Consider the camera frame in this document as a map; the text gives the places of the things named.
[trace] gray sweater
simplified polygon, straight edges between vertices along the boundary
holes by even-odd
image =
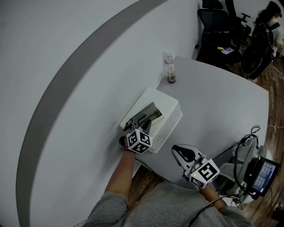
[[[145,195],[140,203],[128,211],[127,200],[106,192],[95,205],[83,227],[93,226],[183,226],[186,227],[208,202],[199,191],[161,183]],[[198,216],[192,227],[251,227],[238,211],[208,207]]]

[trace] wooden floor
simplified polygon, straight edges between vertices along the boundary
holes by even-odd
[[[273,65],[284,73],[284,63],[279,57],[276,58]],[[234,66],[227,65],[223,69],[230,70],[243,78],[248,78],[249,75],[240,71],[240,67],[240,64],[235,64]],[[284,126],[284,80],[278,78],[275,73],[279,74],[273,71],[270,66],[267,67],[262,75],[258,77],[256,84],[269,92],[268,125]],[[273,197],[271,197],[272,194],[269,191],[264,198],[260,197],[257,201],[243,205],[244,215],[256,227],[277,226],[278,222],[270,218],[272,207],[276,206],[277,203],[284,204],[284,128],[268,127],[265,142],[267,149],[272,153],[274,161],[280,163],[281,167],[271,186]],[[140,167],[131,185],[130,207],[135,206],[146,193],[149,193],[162,181],[163,179],[150,170]]]

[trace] small display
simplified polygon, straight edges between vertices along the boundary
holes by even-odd
[[[270,180],[272,179],[275,169],[276,166],[274,164],[265,161],[256,177],[252,188],[262,194],[265,191]]]

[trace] white table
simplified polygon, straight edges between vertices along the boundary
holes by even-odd
[[[189,186],[181,177],[182,168],[172,156],[171,147],[194,145],[207,158],[213,158],[250,133],[254,125],[261,127],[256,135],[263,145],[268,122],[268,91],[205,63],[176,57],[174,65],[175,84],[163,79],[157,89],[180,102],[183,116],[157,154],[146,152],[138,158],[167,180]],[[225,156],[218,159],[217,165],[225,161]]]

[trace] plastic bottle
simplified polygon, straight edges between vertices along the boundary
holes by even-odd
[[[168,52],[165,51],[163,53],[163,59],[164,59],[164,76],[167,77],[169,83],[175,83],[176,82],[176,70],[174,69],[173,64],[173,56]]]

